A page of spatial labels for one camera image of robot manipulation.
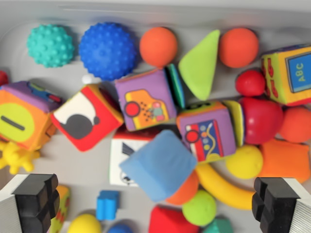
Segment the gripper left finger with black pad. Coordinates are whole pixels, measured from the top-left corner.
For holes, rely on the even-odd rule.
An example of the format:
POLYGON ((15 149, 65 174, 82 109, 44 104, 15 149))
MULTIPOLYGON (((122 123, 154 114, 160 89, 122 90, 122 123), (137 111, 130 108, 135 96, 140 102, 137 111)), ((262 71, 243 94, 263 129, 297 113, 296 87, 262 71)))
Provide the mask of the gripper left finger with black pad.
POLYGON ((56 174, 17 174, 0 190, 2 233, 46 233, 60 195, 56 174))

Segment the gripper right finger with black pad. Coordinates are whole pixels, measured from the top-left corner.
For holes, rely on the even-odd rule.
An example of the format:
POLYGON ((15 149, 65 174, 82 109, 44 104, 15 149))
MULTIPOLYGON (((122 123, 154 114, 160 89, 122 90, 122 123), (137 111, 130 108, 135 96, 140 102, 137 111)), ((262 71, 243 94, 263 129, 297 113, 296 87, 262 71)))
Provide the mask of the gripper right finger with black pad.
POLYGON ((311 194, 295 178, 257 177, 252 213, 263 233, 309 233, 311 194))

